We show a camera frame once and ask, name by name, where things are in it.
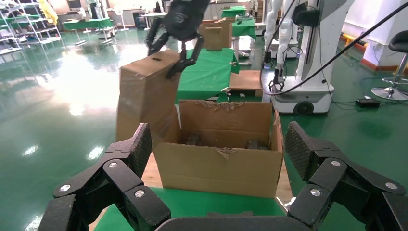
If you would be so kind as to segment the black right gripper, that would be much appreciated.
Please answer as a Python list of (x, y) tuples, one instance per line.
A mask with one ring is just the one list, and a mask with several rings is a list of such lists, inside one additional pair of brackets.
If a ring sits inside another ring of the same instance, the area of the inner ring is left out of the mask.
[[(169, 70), (166, 79), (172, 79), (174, 75), (182, 73), (186, 67), (196, 64), (204, 44), (204, 37), (197, 31), (209, 3), (208, 0), (174, 0), (164, 18), (154, 19), (146, 38), (148, 56), (159, 52), (170, 36), (182, 41), (180, 58)], [(158, 37), (157, 33), (162, 24), (165, 31)], [(186, 41), (192, 39), (197, 41), (191, 57), (187, 58)]]

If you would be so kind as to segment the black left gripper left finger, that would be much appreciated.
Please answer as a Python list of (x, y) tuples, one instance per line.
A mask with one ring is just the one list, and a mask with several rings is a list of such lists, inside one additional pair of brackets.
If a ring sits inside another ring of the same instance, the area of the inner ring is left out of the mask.
[(141, 123), (131, 138), (112, 143), (96, 164), (55, 187), (39, 230), (87, 231), (110, 205), (133, 230), (156, 230), (171, 211), (142, 181), (151, 151), (150, 126)]

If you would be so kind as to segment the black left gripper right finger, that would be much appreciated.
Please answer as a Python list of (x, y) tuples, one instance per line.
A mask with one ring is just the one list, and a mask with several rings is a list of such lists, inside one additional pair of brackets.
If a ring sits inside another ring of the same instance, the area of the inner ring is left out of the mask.
[(296, 122), (288, 125), (284, 148), (306, 183), (287, 215), (316, 231), (332, 205), (344, 206), (367, 231), (408, 228), (406, 189), (351, 161), (332, 142), (309, 136)]

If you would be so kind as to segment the black idle robot gripper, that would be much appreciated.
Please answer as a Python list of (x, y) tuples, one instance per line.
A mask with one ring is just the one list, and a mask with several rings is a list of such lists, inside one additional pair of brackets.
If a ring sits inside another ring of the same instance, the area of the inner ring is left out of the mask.
[(269, 83), (269, 91), (271, 93), (281, 92), (285, 86), (285, 79), (283, 77), (283, 68), (276, 68), (274, 77)]

